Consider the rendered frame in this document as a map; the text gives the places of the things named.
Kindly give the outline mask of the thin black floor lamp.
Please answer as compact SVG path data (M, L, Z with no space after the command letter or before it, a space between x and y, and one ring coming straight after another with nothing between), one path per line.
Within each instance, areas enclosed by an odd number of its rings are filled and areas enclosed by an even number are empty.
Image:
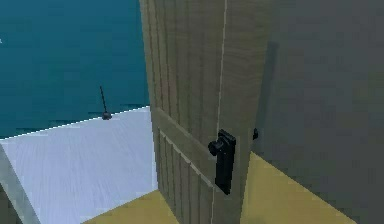
M107 111L104 92L103 92L102 87L100 87L100 93L101 93L101 98L102 98L102 103L103 103L103 108L104 108L104 112L102 113L102 119L103 120L110 120L112 118L112 115L110 112Z

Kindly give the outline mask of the brown wooden room door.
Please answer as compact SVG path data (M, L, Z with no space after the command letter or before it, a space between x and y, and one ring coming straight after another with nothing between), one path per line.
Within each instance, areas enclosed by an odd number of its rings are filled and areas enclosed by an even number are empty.
M243 224L277 0L139 0L158 189L179 224ZM231 192L208 144L236 138Z

